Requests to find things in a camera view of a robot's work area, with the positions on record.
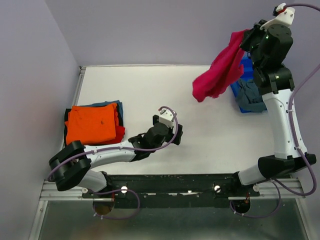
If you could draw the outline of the magenta t shirt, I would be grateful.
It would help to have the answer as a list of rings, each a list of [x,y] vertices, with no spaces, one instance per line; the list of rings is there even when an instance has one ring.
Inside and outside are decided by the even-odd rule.
[[[245,51],[240,47],[246,30],[233,32],[229,43],[213,60],[209,69],[192,82],[192,96],[199,102],[205,98],[218,98],[230,84],[244,73],[241,60]]]

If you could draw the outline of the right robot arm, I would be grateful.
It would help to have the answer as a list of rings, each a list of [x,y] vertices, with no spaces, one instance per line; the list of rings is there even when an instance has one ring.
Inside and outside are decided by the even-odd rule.
[[[248,185],[297,172],[317,161],[301,138],[291,99],[295,84],[291,71],[283,64],[293,45],[292,32],[281,23],[265,24],[260,20],[246,31],[240,48],[249,55],[253,81],[267,108],[274,154],[260,157],[256,165],[238,172],[238,179],[230,183],[230,191],[236,196],[247,192]]]

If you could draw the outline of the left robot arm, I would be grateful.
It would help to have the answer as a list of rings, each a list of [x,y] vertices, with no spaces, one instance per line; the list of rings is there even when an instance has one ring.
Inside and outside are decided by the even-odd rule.
[[[183,126],[176,117],[165,119],[154,115],[152,124],[147,132],[116,144],[95,146],[83,145],[79,140],[71,142],[49,160],[48,181],[54,182],[60,192],[83,187],[101,198],[107,197],[111,180],[106,173],[95,172],[93,168],[144,160],[170,144],[181,143]]]

